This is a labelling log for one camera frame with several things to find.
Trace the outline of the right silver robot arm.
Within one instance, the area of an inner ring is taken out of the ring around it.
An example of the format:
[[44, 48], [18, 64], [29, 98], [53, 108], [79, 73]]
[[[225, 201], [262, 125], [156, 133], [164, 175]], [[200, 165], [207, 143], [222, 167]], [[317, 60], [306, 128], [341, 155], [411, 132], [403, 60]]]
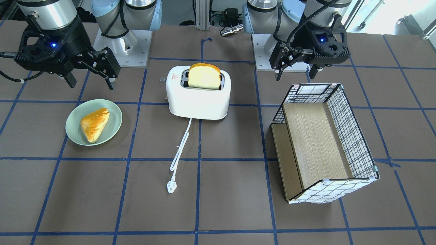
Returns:
[[28, 26], [18, 51], [1, 56], [38, 76], [57, 74], [71, 88], [77, 83], [72, 71], [86, 69], [113, 90], [121, 70], [117, 58], [139, 49], [133, 31], [156, 31], [161, 25], [160, 0], [92, 0], [103, 38], [103, 48], [96, 50], [71, 0], [18, 0], [17, 5]]

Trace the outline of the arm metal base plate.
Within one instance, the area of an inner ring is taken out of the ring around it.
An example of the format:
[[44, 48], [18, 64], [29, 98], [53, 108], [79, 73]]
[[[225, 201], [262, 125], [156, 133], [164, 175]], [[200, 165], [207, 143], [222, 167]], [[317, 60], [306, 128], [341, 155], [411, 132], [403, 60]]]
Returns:
[[[274, 71], [269, 63], [271, 52], [277, 41], [271, 34], [252, 34], [253, 51], [255, 64], [258, 71]], [[284, 72], [306, 72], [310, 65], [304, 62], [297, 62], [285, 68]]]
[[93, 48], [100, 51], [109, 47], [122, 68], [146, 68], [152, 34], [152, 31], [130, 30], [121, 38], [108, 38], [99, 30]]

